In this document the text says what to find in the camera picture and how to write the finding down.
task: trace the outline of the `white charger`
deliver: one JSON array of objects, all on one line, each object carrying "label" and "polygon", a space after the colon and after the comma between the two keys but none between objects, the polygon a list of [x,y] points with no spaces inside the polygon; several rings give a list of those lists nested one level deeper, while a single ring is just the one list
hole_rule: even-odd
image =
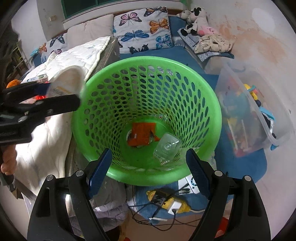
[{"label": "white charger", "polygon": [[176,210],[176,213],[177,213],[181,206],[182,206],[182,203],[181,202],[174,201],[172,203],[172,205],[168,207],[168,213],[174,215],[173,209],[175,209]]}]

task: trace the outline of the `laundry basket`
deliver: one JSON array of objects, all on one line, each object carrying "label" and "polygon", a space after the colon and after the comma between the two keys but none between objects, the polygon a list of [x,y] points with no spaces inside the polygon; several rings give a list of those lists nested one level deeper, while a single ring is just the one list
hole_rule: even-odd
[{"label": "laundry basket", "polygon": [[[156,135],[176,135],[183,151],[161,165],[153,158],[157,142],[128,146],[133,122],[156,123]],[[97,160],[106,147],[112,150],[109,177],[132,185],[160,185],[190,174],[188,148],[197,148],[201,159],[210,156],[220,137],[221,109],[214,91],[191,68],[141,56],[115,62],[86,83],[72,126],[77,146],[89,161]]]}]

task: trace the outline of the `orange butterfly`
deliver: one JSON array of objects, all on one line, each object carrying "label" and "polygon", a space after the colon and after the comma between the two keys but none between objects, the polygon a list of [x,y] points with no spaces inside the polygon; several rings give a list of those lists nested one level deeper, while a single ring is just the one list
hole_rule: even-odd
[{"label": "orange butterfly", "polygon": [[154,34],[159,28],[169,29],[168,21],[166,18],[163,18],[161,21],[158,20],[158,23],[152,20],[149,22],[149,25],[151,26],[151,34]]},{"label": "orange butterfly", "polygon": [[39,53],[42,54],[42,52],[47,52],[46,43],[39,47]]}]

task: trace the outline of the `butterfly pillow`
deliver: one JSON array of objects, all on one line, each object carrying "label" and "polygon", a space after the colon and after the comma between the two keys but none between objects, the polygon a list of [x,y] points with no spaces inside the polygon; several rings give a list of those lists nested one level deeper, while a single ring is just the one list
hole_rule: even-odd
[{"label": "butterfly pillow", "polygon": [[41,54],[41,62],[46,62],[52,52],[60,54],[67,50],[67,33],[54,37],[50,41],[44,43],[42,46],[39,47],[39,53]]},{"label": "butterfly pillow", "polygon": [[113,33],[118,38],[120,53],[173,46],[166,7],[143,8],[116,16]]}]

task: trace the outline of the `white plush toy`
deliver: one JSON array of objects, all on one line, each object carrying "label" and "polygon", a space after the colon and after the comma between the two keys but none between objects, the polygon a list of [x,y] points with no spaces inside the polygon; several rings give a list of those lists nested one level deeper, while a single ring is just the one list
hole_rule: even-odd
[{"label": "white plush toy", "polygon": [[177,14],[177,17],[182,18],[187,22],[186,27],[181,30],[183,36],[187,36],[187,34],[204,36],[207,34],[218,33],[217,30],[209,27],[207,13],[204,8],[195,7],[191,11],[185,10]]}]

